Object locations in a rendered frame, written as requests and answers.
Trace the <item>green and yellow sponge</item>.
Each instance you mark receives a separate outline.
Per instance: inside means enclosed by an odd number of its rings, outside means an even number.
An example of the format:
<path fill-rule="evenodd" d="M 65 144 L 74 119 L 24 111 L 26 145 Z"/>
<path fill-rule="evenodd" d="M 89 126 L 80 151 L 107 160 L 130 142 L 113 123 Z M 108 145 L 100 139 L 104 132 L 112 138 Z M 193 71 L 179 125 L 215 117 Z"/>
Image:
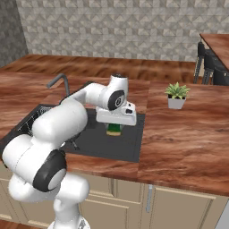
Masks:
<path fill-rule="evenodd" d="M 107 125 L 106 134 L 109 136 L 120 136 L 121 135 L 121 125 L 116 123 L 110 123 Z"/>

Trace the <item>grey sink tap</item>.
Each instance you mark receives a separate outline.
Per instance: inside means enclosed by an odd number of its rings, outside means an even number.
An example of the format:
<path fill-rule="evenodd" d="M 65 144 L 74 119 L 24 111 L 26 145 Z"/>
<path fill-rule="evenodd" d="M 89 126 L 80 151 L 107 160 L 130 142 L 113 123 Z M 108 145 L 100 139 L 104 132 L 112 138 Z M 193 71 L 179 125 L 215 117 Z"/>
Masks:
<path fill-rule="evenodd" d="M 65 93 L 66 96 L 70 95 L 70 88 L 69 88 L 69 84 L 68 84 L 68 79 L 66 77 L 65 74 L 63 73 L 59 73 L 56 77 L 54 77 L 48 84 L 47 84 L 47 88 L 51 88 L 53 85 L 55 85 L 60 79 L 64 80 L 64 88 L 65 88 Z"/>

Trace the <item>grey appliance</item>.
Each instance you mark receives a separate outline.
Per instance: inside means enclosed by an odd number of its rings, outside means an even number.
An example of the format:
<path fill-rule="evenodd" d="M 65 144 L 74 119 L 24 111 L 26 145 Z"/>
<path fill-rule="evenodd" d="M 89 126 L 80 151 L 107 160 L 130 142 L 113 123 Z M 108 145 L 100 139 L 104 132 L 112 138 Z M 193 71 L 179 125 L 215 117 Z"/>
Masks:
<path fill-rule="evenodd" d="M 229 200 L 225 205 L 225 209 L 222 212 L 215 229 L 229 229 Z"/>

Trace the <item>beige cupboard door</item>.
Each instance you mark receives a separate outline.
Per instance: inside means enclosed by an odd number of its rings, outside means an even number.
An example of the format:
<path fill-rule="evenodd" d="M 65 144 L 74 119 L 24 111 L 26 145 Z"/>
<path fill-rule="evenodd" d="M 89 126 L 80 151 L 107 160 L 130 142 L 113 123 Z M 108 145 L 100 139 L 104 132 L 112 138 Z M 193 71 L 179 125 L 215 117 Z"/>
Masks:
<path fill-rule="evenodd" d="M 140 229 L 140 202 L 90 194 L 80 212 L 91 229 Z"/>
<path fill-rule="evenodd" d="M 0 184 L 2 185 L 6 199 L 10 201 L 10 206 L 22 224 L 48 228 L 55 220 L 52 201 L 47 200 L 35 203 L 19 202 L 10 196 L 8 180 L 0 180 Z"/>
<path fill-rule="evenodd" d="M 153 185 L 150 212 L 144 187 L 140 229 L 215 229 L 227 197 Z"/>

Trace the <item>green plant in white pot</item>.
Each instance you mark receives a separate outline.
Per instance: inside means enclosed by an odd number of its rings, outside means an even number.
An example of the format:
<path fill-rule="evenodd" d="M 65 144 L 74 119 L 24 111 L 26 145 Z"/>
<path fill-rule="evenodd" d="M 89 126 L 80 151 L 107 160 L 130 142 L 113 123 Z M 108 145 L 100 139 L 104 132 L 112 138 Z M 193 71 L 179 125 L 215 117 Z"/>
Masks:
<path fill-rule="evenodd" d="M 170 109 L 182 109 L 189 91 L 190 89 L 188 89 L 185 85 L 180 86 L 178 82 L 175 84 L 170 84 L 165 89 L 168 107 Z"/>

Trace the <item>dark bar stool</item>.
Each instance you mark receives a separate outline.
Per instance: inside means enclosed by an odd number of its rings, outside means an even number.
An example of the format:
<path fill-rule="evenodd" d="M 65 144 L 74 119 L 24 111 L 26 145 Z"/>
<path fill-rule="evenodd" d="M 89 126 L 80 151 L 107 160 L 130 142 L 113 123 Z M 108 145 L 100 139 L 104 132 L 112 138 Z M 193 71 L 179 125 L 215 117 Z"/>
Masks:
<path fill-rule="evenodd" d="M 198 82 L 201 69 L 203 69 L 202 83 L 205 85 L 209 83 L 210 76 L 214 71 L 213 57 L 213 52 L 210 49 L 206 49 L 204 44 L 200 41 L 198 43 L 198 55 L 194 70 L 194 83 Z"/>
<path fill-rule="evenodd" d="M 215 66 L 213 73 L 213 84 L 229 86 L 229 72 L 216 57 L 213 59 L 213 61 Z"/>

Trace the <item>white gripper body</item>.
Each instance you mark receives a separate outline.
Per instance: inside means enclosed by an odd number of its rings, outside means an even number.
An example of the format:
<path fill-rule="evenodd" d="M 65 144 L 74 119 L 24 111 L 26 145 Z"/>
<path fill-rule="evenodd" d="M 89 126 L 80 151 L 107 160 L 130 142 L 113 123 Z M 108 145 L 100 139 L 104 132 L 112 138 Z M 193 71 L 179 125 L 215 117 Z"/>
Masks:
<path fill-rule="evenodd" d="M 96 120 L 99 123 L 114 123 L 135 126 L 137 122 L 136 112 L 131 109 L 121 109 L 119 113 L 112 113 L 100 107 L 96 107 Z"/>

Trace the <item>beige false drawer front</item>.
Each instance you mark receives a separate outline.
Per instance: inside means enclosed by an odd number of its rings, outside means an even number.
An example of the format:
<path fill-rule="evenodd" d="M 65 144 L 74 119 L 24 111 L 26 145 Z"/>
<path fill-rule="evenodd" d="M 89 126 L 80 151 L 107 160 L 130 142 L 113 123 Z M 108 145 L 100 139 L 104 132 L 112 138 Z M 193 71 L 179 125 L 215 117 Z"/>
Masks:
<path fill-rule="evenodd" d="M 114 178 L 86 175 L 89 181 L 90 194 L 141 202 L 143 185 L 138 182 L 129 182 Z"/>

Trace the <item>dark sink basin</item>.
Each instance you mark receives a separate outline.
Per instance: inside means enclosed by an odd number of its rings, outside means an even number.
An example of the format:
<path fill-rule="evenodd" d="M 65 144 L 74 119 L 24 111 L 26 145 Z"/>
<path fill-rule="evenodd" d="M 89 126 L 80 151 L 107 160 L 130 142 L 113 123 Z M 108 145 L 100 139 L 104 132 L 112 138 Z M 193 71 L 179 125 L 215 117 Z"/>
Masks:
<path fill-rule="evenodd" d="M 104 86 L 89 81 L 80 89 L 63 98 L 57 106 L 42 114 L 33 124 L 33 136 L 11 130 L 0 142 L 0 153 L 8 146 L 17 149 L 24 145 L 27 137 L 30 143 L 40 148 L 61 149 L 66 153 L 83 156 L 103 157 L 114 160 L 138 162 L 145 116 L 137 114 L 135 126 L 121 125 L 120 136 L 109 136 L 106 128 L 109 123 L 96 120 L 96 107 L 119 113 L 121 109 L 135 110 L 135 105 L 127 101 L 128 80 L 113 78 Z M 80 148 L 72 145 L 61 148 L 68 139 L 80 134 L 75 140 Z"/>

